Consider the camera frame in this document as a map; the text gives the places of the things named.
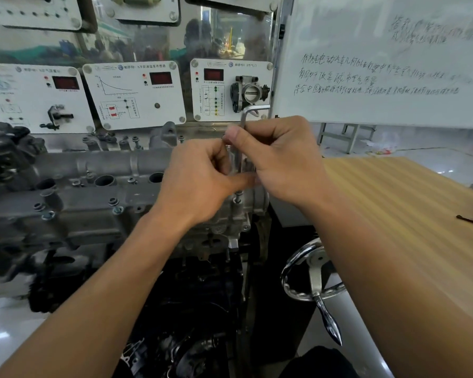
forearm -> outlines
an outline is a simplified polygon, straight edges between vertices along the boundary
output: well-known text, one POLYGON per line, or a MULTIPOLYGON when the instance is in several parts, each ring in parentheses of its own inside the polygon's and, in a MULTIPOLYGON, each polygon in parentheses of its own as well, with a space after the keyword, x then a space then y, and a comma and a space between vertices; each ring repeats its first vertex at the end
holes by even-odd
POLYGON ((110 377, 182 231, 154 212, 0 368, 0 378, 110 377))
POLYGON ((329 188, 302 211, 394 375, 473 376, 473 320, 329 188))

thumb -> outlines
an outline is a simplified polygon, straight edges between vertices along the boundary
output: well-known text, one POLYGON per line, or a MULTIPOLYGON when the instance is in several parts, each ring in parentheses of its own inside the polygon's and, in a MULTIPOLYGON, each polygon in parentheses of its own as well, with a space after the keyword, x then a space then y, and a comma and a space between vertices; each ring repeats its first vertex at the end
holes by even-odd
POLYGON ((262 144, 250 133, 236 125, 226 129, 223 139, 247 155, 257 167, 260 167, 263 158, 266 158, 266 154, 270 150, 269 146, 262 144))
POLYGON ((228 180, 228 195, 253 188, 258 184, 258 175, 255 172, 242 172, 241 174, 225 176, 225 178, 228 180))

left hand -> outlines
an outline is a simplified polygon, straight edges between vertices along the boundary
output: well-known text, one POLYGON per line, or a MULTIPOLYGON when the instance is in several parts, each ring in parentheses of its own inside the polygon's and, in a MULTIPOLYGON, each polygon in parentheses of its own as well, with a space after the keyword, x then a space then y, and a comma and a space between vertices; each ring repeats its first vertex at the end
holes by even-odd
POLYGON ((229 154, 221 139, 191 139, 173 149, 153 211, 161 211, 187 232, 211 219, 224 200, 252 188, 254 172, 228 175, 229 154))

tile floor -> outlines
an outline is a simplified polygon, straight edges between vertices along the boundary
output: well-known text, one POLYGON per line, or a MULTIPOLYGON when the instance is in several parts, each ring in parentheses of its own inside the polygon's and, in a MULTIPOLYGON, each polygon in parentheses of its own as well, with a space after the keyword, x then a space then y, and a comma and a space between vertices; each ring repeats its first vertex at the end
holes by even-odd
MULTIPOLYGON (((312 130, 318 133, 319 126, 312 130)), ((341 133, 342 125, 328 125, 328 131, 341 133)), ((361 132, 361 139, 368 133, 361 132)), ((407 156, 435 172, 452 178, 467 186, 473 183, 473 130, 432 129, 415 127, 378 127, 373 140, 382 138, 399 138, 397 151, 390 156, 407 156)), ((370 148, 360 140, 356 141, 353 154, 346 155, 347 142, 338 139, 323 139, 322 151, 326 157, 338 156, 374 156, 367 153, 370 148)), ((1 288, 0 294, 23 294, 25 286, 13 281, 10 288, 1 288)), ((338 320, 342 329, 346 329, 346 343, 341 349, 354 364, 358 373, 363 376, 385 378, 392 376, 387 365, 380 357, 378 350, 367 333, 359 313, 353 306, 348 293, 332 299, 326 305, 338 320)), ((42 323, 44 314, 31 313, 27 303, 10 298, 0 298, 0 364, 42 323)), ((303 355, 315 345, 335 347, 329 339, 322 318, 315 312, 305 336, 298 349, 303 355)), ((264 368, 267 378, 280 374, 284 364, 276 369, 264 368)))

red digital display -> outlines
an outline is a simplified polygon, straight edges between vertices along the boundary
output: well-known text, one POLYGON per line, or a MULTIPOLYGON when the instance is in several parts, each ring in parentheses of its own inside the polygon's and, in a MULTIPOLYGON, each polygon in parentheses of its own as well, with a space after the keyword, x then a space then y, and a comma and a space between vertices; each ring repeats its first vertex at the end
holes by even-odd
POLYGON ((206 81, 224 81, 224 70, 203 69, 203 76, 206 81))
POLYGON ((61 88, 63 90, 79 90, 79 83, 76 77, 59 77, 56 75, 52 76, 55 88, 61 88))
POLYGON ((171 85, 172 74, 169 71, 163 71, 160 73, 149 73, 151 77, 151 85, 171 85))

